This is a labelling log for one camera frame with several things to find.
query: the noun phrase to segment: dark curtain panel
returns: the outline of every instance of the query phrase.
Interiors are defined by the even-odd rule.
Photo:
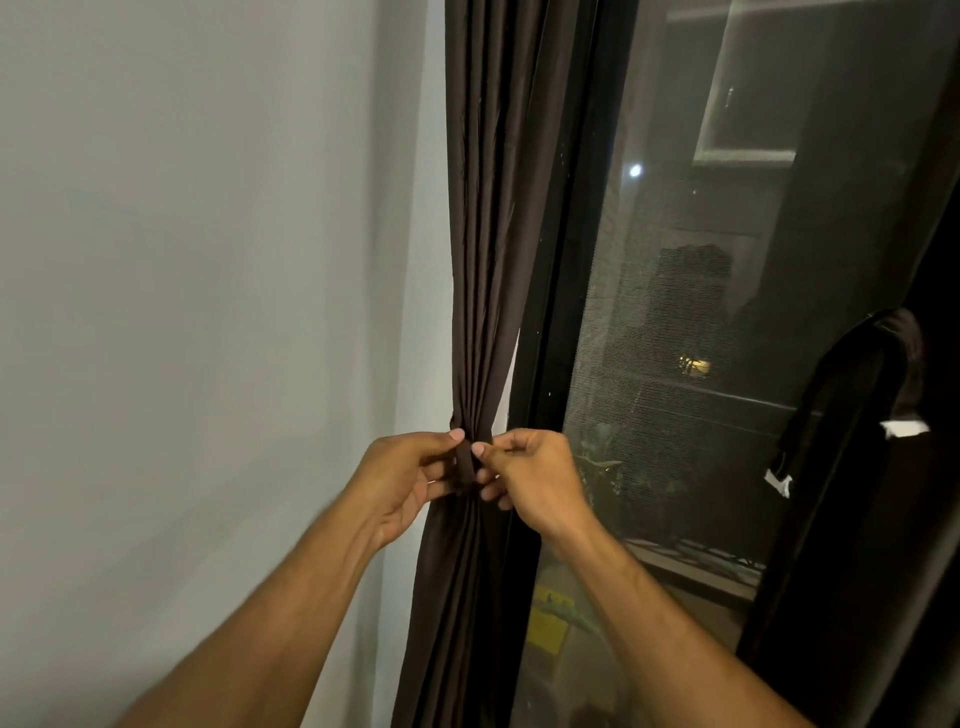
[[[446,129],[459,492],[427,515],[393,725],[492,724],[506,517],[473,487],[540,236],[578,0],[447,0]]]

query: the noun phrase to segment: dark brown curtain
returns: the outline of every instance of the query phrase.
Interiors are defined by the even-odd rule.
[[[427,515],[394,728],[490,725],[506,517],[473,487],[519,332],[578,0],[447,0],[453,417],[460,490]]]

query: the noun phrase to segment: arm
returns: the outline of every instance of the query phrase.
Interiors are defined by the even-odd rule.
[[[584,499],[563,435],[514,430],[493,446],[474,445],[474,454],[487,466],[481,497],[516,507],[577,576],[656,725],[810,725],[604,530]]]
[[[116,728],[299,726],[360,577],[428,500],[463,430],[384,438],[343,493],[223,624]]]

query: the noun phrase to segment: mesh screen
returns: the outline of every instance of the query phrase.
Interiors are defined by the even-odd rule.
[[[762,563],[776,438],[898,288],[877,271],[949,56],[932,4],[752,7],[641,4],[564,429],[617,535]]]

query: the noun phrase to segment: left hand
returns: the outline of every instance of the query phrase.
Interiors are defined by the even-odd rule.
[[[410,527],[423,505],[450,492],[453,449],[464,439],[450,432],[410,432],[381,437],[367,448],[344,490],[344,497],[371,513],[375,548],[382,548]]]

